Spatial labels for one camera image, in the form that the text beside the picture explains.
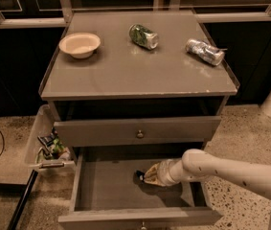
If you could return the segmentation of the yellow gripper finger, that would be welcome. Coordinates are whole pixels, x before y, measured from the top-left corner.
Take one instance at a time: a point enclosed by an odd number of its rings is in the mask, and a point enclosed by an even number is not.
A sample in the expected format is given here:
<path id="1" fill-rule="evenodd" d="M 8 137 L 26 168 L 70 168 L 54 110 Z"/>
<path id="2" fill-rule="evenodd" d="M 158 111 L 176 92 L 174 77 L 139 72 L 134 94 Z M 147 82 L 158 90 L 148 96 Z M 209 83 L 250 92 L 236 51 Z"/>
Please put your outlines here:
<path id="1" fill-rule="evenodd" d="M 150 184 L 150 185 L 154 185 L 154 186 L 159 186 L 159 187 L 165 187 L 166 185 L 164 183 L 162 183 L 161 181 L 159 181 L 158 179 L 153 179 L 153 180 L 150 180 L 150 179 L 144 179 L 144 182 L 146 184 Z"/>
<path id="2" fill-rule="evenodd" d="M 151 166 L 145 172 L 145 180 L 155 180 L 157 178 L 158 167 L 159 167 L 158 163 L 156 163 L 153 166 Z"/>

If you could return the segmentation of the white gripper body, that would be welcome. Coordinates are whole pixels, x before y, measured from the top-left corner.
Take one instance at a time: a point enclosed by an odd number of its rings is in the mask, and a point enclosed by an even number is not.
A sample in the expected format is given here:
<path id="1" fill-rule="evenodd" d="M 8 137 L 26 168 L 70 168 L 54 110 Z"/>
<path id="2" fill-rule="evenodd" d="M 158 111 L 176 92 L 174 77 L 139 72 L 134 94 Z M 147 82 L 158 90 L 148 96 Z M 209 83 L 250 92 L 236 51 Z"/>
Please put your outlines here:
<path id="1" fill-rule="evenodd" d="M 159 163 L 157 168 L 157 179 L 162 187 L 173 186 L 176 182 L 172 179 L 169 169 L 175 162 L 172 159 L 164 160 Z"/>

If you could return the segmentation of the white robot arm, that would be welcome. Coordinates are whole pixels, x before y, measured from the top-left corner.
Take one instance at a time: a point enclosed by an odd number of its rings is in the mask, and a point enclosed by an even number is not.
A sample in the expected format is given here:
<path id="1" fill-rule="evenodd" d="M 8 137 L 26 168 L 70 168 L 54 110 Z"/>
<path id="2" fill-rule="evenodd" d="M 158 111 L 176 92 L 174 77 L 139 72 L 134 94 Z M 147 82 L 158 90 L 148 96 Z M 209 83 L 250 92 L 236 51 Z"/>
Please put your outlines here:
<path id="1" fill-rule="evenodd" d="M 271 90 L 261 104 L 228 105 L 205 149 L 153 167 L 145 180 L 173 186 L 203 179 L 223 211 L 219 230 L 271 230 Z"/>

